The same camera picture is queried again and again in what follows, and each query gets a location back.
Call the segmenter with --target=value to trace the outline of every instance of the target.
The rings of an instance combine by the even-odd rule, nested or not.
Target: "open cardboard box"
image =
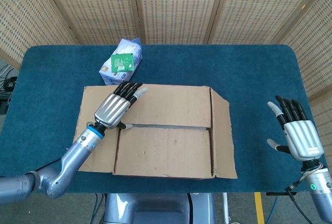
[[[85,87],[75,139],[117,86]],[[210,87],[147,85],[124,115],[129,130],[106,130],[80,171],[114,175],[237,178],[229,103]]]

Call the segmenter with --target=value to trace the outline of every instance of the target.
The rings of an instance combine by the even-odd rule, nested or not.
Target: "small carton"
[[[210,87],[147,85],[122,122],[106,130],[81,171],[114,175],[237,178],[229,103]],[[85,87],[75,139],[116,86]]]
[[[142,46],[139,38],[132,41],[122,39],[99,70],[106,85],[118,85],[130,80],[142,59]]]

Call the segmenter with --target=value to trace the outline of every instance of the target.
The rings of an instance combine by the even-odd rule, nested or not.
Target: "gray floor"
[[[0,68],[5,65],[0,59]],[[12,71],[9,76],[17,75]],[[5,120],[5,115],[0,115],[0,132]],[[298,193],[297,202],[313,223],[320,221],[309,193]],[[50,199],[41,193],[33,194],[24,202],[0,206],[0,223],[90,223],[91,214],[95,202],[94,194],[65,194],[59,199]],[[221,194],[214,194],[216,220],[223,223],[223,206]],[[270,213],[274,197],[268,197],[262,193],[262,203],[265,221]],[[253,193],[229,193],[229,215],[231,222],[240,224],[257,223],[256,207]],[[104,212],[104,205],[95,219],[99,223]],[[302,224],[306,223],[298,213],[288,197],[280,197],[271,224]]]

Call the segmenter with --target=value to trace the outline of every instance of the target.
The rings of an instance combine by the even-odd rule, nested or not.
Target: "cardboard box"
[[[129,130],[106,130],[80,171],[180,178],[237,178],[229,103],[210,87],[146,85],[127,111]],[[116,86],[85,87],[75,139]]]

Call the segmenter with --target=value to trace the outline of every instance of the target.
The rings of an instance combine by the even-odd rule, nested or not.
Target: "perforated wall panel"
[[[203,43],[214,0],[142,0],[141,3],[148,44]]]
[[[316,0],[282,43],[296,52],[308,96],[332,85],[332,0]]]
[[[21,64],[30,46],[73,44],[48,0],[0,0],[0,50]]]
[[[332,96],[311,106],[320,138],[324,147],[325,157],[332,168]]]
[[[301,1],[225,0],[211,43],[269,43]]]
[[[84,44],[135,38],[130,0],[55,0]]]

